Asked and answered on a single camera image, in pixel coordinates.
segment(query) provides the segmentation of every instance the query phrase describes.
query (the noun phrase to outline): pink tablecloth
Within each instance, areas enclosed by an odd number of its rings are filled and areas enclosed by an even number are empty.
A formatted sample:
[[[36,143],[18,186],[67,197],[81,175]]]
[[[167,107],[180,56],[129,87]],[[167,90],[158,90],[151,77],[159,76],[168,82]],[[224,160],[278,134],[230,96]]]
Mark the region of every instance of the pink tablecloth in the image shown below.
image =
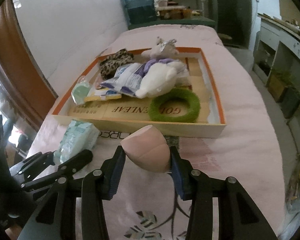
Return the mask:
[[[265,105],[249,74],[222,45],[216,32],[205,26],[157,25],[127,31],[109,46],[105,54],[122,48],[150,48],[157,36],[165,40],[175,38],[178,47],[202,49],[218,86],[227,121],[217,139],[170,138],[170,142],[179,147],[182,158],[190,160],[194,168],[209,176],[236,177],[276,232],[284,216],[282,157]],[[58,125],[48,115],[29,156],[38,151],[55,150],[65,130],[66,127]],[[113,155],[124,136],[103,133],[93,151],[92,162],[76,177],[99,168]],[[151,234],[152,239],[183,239],[188,218],[179,208],[189,214],[190,202],[174,198],[169,175],[144,171],[127,159],[117,194],[112,201],[104,201],[110,239],[142,239]],[[174,225],[172,220],[164,223],[173,213]],[[144,219],[153,224],[143,227]],[[80,238],[80,216],[77,234]]]

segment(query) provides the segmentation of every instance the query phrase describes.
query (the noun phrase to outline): box on shelf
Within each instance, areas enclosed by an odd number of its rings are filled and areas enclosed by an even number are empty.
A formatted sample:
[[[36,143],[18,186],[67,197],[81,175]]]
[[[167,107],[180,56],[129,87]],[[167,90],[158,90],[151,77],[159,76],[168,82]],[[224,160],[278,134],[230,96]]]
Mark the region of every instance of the box on shelf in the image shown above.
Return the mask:
[[[53,111],[53,115],[60,124],[68,125],[72,119],[92,122],[99,130],[133,133],[138,129],[152,124],[163,135],[180,137],[217,138],[226,121],[219,98],[218,90],[214,82],[212,72],[200,48],[177,48],[180,54],[178,58],[186,63],[189,73],[191,89],[200,99],[201,110],[196,123],[180,122],[153,122],[148,115],[148,107],[151,98],[131,98],[122,96],[120,99],[108,101],[91,101],[82,106],[76,106],[71,98],[71,89],[61,99]],[[130,51],[138,56],[147,49]],[[105,56],[97,58],[82,75],[86,75],[93,81],[99,73],[98,62]],[[160,107],[162,114],[179,116],[187,112],[188,105],[181,100],[166,102]]]

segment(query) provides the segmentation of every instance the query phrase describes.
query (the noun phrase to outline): green table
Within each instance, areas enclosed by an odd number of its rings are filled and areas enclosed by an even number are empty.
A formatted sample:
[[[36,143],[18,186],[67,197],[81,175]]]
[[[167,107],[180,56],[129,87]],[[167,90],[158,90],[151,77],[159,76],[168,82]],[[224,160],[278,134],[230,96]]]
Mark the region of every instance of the green table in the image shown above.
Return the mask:
[[[203,16],[196,16],[192,17],[190,19],[180,19],[180,20],[156,20],[152,22],[147,23],[140,23],[140,24],[130,24],[128,26],[129,30],[133,30],[136,28],[141,27],[148,27],[152,25],[158,25],[158,24],[184,24],[184,25],[204,25],[214,28],[216,23],[213,20],[210,20],[208,18],[205,18]]]

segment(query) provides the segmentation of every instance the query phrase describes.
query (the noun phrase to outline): white wall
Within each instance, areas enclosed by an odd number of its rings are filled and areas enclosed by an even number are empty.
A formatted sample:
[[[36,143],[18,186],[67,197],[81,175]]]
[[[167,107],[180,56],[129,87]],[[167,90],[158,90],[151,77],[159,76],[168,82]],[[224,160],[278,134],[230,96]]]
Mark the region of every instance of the white wall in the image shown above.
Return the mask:
[[[120,0],[18,0],[17,4],[26,43],[59,96],[127,30]]]
[[[249,49],[253,50],[256,41],[256,34],[258,31],[260,31],[260,24],[261,24],[261,19],[260,17],[256,17],[257,16],[256,12],[261,14],[265,13],[271,17],[275,16],[279,19],[281,19],[281,16],[280,16],[279,0],[259,0],[258,11],[257,11],[256,0],[252,0],[251,4],[252,4],[251,24],[253,24],[253,26],[251,29]]]

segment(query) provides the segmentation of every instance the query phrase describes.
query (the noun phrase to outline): wooden door frame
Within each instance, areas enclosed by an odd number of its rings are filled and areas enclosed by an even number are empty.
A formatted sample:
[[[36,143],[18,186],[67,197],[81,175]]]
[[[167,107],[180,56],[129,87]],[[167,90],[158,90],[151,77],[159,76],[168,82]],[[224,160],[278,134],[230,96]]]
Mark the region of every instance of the wooden door frame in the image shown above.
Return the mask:
[[[23,72],[24,79],[16,80],[13,71],[16,73],[17,69]],[[30,91],[22,87],[23,82],[30,82],[36,87],[38,85],[44,91],[44,99],[48,101],[43,102],[44,109],[38,107],[38,102],[34,106],[32,102],[34,97],[31,101],[27,94],[27,91],[29,93]],[[0,6],[0,88],[37,131],[49,111],[48,108],[53,106],[57,98],[26,45],[12,0],[5,0]]]

